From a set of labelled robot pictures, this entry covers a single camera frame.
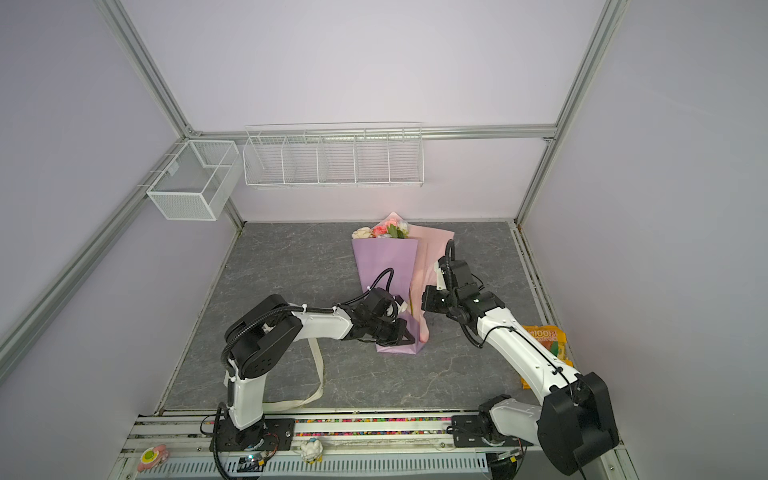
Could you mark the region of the cream fake rose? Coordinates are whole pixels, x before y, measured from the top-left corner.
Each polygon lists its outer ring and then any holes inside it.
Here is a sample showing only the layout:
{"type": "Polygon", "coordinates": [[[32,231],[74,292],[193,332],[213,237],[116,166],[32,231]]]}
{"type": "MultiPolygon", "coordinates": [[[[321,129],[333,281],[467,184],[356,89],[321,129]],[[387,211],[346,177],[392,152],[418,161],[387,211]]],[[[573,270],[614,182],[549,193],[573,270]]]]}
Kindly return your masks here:
{"type": "Polygon", "coordinates": [[[374,232],[370,227],[361,227],[352,233],[353,239],[369,239],[374,237],[374,232]]]}

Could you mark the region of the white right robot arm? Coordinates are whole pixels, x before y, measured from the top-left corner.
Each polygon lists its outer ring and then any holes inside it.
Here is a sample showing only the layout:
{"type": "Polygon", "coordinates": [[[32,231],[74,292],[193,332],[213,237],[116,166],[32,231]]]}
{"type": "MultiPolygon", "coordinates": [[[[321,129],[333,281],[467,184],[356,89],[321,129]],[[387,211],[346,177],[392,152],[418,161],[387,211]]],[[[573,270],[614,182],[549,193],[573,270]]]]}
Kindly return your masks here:
{"type": "Polygon", "coordinates": [[[456,291],[430,285],[422,295],[422,308],[459,323],[478,347],[493,347],[538,400],[529,405],[499,395],[479,407],[471,432],[494,446],[511,438],[537,445],[565,475],[617,447],[619,434],[606,383],[546,350],[494,294],[472,286],[468,292],[460,298],[456,291]]]}

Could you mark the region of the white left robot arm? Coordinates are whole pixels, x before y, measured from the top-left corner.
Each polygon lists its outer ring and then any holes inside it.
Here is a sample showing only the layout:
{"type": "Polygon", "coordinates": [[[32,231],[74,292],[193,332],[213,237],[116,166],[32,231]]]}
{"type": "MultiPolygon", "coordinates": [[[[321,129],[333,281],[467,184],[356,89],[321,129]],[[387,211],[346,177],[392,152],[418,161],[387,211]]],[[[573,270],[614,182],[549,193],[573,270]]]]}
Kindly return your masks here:
{"type": "Polygon", "coordinates": [[[297,340],[308,341],[323,377],[320,339],[364,341],[382,347],[415,344],[416,337],[402,317],[406,310],[401,297],[381,288],[331,307],[294,304],[279,294],[266,297],[225,333],[220,361],[226,371],[227,400],[215,421],[211,448],[287,449],[291,429],[265,419],[264,392],[267,374],[289,347],[297,340]]]}

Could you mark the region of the yellow snack bag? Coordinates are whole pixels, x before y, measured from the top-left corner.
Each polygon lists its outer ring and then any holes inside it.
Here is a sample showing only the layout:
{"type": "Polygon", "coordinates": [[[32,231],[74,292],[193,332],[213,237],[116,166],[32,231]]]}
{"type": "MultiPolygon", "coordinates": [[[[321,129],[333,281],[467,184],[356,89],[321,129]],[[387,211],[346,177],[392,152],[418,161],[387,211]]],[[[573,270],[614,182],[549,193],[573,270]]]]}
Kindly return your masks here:
{"type": "Polygon", "coordinates": [[[553,325],[524,326],[524,329],[559,360],[570,367],[574,366],[574,363],[567,355],[566,334],[559,327],[553,325]]]}

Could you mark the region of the white crumpled toy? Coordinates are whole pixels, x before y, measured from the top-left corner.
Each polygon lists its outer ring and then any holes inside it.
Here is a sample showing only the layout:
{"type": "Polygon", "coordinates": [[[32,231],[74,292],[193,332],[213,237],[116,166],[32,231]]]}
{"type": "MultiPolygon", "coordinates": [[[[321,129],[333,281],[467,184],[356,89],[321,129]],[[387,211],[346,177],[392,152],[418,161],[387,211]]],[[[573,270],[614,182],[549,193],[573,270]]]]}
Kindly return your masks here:
{"type": "Polygon", "coordinates": [[[301,459],[306,464],[321,462],[323,452],[323,444],[318,438],[310,438],[300,447],[301,459]]]}

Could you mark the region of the white mesh box basket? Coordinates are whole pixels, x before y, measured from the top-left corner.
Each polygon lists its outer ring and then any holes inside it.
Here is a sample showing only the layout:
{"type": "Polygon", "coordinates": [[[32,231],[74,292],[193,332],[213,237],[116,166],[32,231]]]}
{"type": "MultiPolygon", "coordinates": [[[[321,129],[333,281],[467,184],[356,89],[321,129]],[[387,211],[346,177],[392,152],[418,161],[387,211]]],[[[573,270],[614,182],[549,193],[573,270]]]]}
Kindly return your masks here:
{"type": "Polygon", "coordinates": [[[174,221],[216,221],[243,175],[233,141],[188,140],[175,153],[147,194],[174,221]]]}

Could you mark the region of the pink green round toy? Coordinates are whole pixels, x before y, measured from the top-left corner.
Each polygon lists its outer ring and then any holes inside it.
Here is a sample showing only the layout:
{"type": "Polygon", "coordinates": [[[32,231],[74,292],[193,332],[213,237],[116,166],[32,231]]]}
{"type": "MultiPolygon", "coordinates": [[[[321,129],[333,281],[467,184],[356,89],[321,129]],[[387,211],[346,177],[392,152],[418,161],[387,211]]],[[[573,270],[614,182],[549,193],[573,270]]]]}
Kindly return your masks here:
{"type": "Polygon", "coordinates": [[[167,450],[165,444],[150,447],[146,449],[140,456],[136,470],[138,473],[142,473],[146,470],[154,468],[155,466],[162,465],[168,460],[169,456],[170,453],[167,450]]]}

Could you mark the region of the front rail base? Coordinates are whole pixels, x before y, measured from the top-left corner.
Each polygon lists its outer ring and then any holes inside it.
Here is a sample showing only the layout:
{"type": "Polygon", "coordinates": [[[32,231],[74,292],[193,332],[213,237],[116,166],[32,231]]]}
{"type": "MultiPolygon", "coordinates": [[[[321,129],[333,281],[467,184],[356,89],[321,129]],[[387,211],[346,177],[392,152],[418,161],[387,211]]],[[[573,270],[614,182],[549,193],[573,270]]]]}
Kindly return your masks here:
{"type": "Polygon", "coordinates": [[[268,416],[255,451],[223,444],[213,454],[215,414],[166,411],[139,417],[112,479],[560,479],[542,449],[492,444],[459,430],[463,410],[307,409],[268,416]]]}

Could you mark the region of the aluminium enclosure frame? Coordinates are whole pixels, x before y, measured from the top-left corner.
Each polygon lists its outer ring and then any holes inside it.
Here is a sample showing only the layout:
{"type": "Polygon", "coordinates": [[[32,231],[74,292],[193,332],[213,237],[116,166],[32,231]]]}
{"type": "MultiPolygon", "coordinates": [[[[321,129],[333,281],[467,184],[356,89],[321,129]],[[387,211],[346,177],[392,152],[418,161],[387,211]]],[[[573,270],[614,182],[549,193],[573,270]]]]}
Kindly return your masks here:
{"type": "MultiPolygon", "coordinates": [[[[132,65],[137,68],[139,77],[148,86],[150,94],[159,102],[164,113],[179,116],[181,114],[180,107],[171,98],[167,85],[150,59],[150,55],[133,23],[128,18],[123,4],[119,1],[95,1],[93,5],[109,26],[132,65]]],[[[607,42],[617,29],[627,5],[626,1],[607,1],[604,3],[576,79],[569,90],[560,116],[554,124],[427,126],[420,129],[422,138],[432,141],[511,138],[555,140],[562,137],[565,134],[569,116],[575,112],[582,93],[596,73],[597,65],[607,48],[607,42]]],[[[17,324],[4,335],[1,341],[2,382],[6,382],[12,372],[18,368],[45,330],[135,221],[148,200],[148,191],[149,189],[143,186],[135,188],[120,207],[112,213],[112,216],[102,224],[70,262],[45,287],[35,302],[20,317],[17,324]]]]}

